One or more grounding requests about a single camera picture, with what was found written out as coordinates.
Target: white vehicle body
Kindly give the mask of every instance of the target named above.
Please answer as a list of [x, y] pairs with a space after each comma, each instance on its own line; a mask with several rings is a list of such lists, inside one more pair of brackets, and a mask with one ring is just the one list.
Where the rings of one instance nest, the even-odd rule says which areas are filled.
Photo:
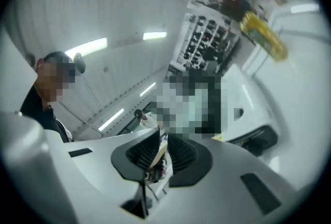
[[[289, 56], [275, 62], [257, 45], [241, 71], [229, 69], [224, 78], [235, 92], [227, 99], [228, 126], [222, 136], [229, 141], [270, 124], [278, 142], [260, 158], [299, 190], [318, 179], [330, 150], [330, 29], [315, 0], [275, 9], [268, 25]], [[233, 120], [238, 106], [244, 114]]]

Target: yellow object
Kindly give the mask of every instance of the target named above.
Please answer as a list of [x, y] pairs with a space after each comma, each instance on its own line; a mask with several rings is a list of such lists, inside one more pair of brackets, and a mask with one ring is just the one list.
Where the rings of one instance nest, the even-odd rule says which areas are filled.
[[245, 13], [240, 28], [249, 38], [259, 43], [274, 60], [281, 61], [287, 58], [288, 52], [282, 41], [253, 12]]
[[212, 137], [212, 139], [223, 141], [223, 135], [222, 134], [215, 135], [214, 137]]

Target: machine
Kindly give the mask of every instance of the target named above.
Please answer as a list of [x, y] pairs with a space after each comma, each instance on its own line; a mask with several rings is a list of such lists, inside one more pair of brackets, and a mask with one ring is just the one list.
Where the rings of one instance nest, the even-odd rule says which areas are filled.
[[[144, 177], [159, 150], [159, 131], [63, 143], [56, 132], [18, 112], [36, 74], [3, 28], [1, 33], [1, 65], [16, 65], [2, 79], [8, 83], [1, 86], [1, 160], [17, 192], [45, 222], [250, 223], [270, 215], [281, 221], [293, 209], [292, 186], [242, 147], [204, 134], [170, 133], [170, 189], [149, 214]], [[228, 111], [239, 108], [239, 118], [228, 118], [224, 141], [261, 128], [275, 135], [277, 125], [254, 85], [235, 67], [227, 77], [228, 91], [238, 88]], [[20, 92], [12, 100], [15, 91]]]

